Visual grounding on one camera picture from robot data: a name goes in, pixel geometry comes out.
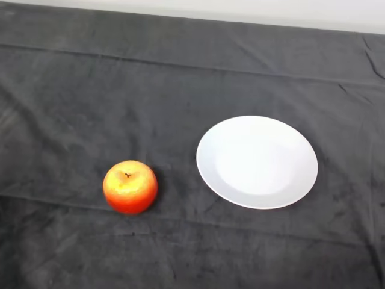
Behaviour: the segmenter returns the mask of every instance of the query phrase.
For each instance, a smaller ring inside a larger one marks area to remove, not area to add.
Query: plate rim
[[[203,138],[205,137],[205,135],[207,133],[209,133],[209,131],[211,131],[212,129],[214,129],[216,126],[220,125],[221,123],[223,122],[226,122],[228,120],[232,120],[232,119],[237,119],[237,118],[243,118],[243,117],[256,117],[256,118],[259,118],[259,119],[269,119],[269,120],[273,120],[273,121],[276,121],[276,122],[280,122],[290,128],[292,128],[294,131],[296,131],[297,133],[299,133],[300,136],[302,136],[302,138],[305,139],[305,141],[307,142],[307,144],[310,146],[310,148],[312,149],[312,152],[315,156],[315,166],[316,166],[316,174],[315,174],[315,177],[314,177],[314,180],[313,180],[313,184],[312,186],[309,188],[309,190],[307,192],[305,192],[304,194],[301,194],[298,198],[295,198],[293,201],[290,201],[290,202],[287,202],[285,203],[284,205],[277,205],[277,206],[265,206],[265,207],[258,207],[258,206],[255,206],[255,205],[244,205],[244,204],[240,204],[239,202],[235,202],[233,200],[230,200],[229,198],[227,197],[224,197],[221,193],[217,192],[206,180],[206,178],[203,176],[202,174],[202,170],[199,166],[199,155],[200,155],[200,152],[202,150],[202,140]],[[197,152],[196,152],[196,163],[197,163],[197,167],[198,167],[198,171],[199,171],[199,174],[200,176],[202,177],[203,181],[205,182],[205,184],[215,193],[217,194],[219,197],[225,199],[226,201],[230,202],[230,203],[233,203],[235,205],[238,205],[238,206],[241,206],[241,207],[244,207],[244,208],[250,208],[250,209],[255,209],[255,210],[273,210],[273,209],[278,209],[278,208],[284,208],[284,207],[287,207],[287,206],[290,206],[296,202],[298,202],[299,200],[303,199],[310,191],[311,189],[314,187],[314,184],[317,180],[317,177],[318,177],[318,159],[317,159],[317,154],[315,153],[314,151],[314,148],[313,146],[310,144],[310,142],[307,140],[307,138],[305,138],[304,135],[302,135],[302,133],[300,133],[298,130],[296,130],[295,128],[293,128],[291,125],[288,125],[287,123],[284,123],[280,120],[277,120],[277,119],[273,119],[272,117],[266,117],[266,116],[255,116],[255,115],[245,115],[245,116],[235,116],[235,117],[230,117],[228,119],[225,119],[225,120],[222,120],[218,123],[216,123],[215,125],[213,125],[212,127],[210,127],[201,137],[200,141],[199,141],[199,144],[197,146]]]

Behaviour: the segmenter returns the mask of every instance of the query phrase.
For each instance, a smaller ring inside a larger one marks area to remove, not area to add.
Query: plate center
[[[216,157],[217,171],[224,182],[256,195],[274,194],[287,187],[294,165],[288,148],[266,139],[230,140]]]

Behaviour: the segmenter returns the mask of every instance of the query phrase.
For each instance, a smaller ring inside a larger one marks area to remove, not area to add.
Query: gray cloth
[[[0,288],[385,288],[385,36],[0,3]],[[201,179],[212,125],[299,130],[315,186],[277,210]],[[101,183],[154,168],[124,216]]]

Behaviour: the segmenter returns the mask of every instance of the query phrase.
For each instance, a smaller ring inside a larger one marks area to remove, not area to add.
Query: table
[[[0,287],[384,288],[385,36],[0,4]],[[318,157],[299,202],[201,179],[212,125],[260,115]],[[154,169],[112,211],[115,163]]]

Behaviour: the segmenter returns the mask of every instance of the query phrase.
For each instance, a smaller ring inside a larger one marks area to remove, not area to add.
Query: white plate
[[[200,140],[197,165],[219,196],[255,209],[303,198],[318,173],[310,143],[291,126],[261,116],[240,116],[213,126]]]

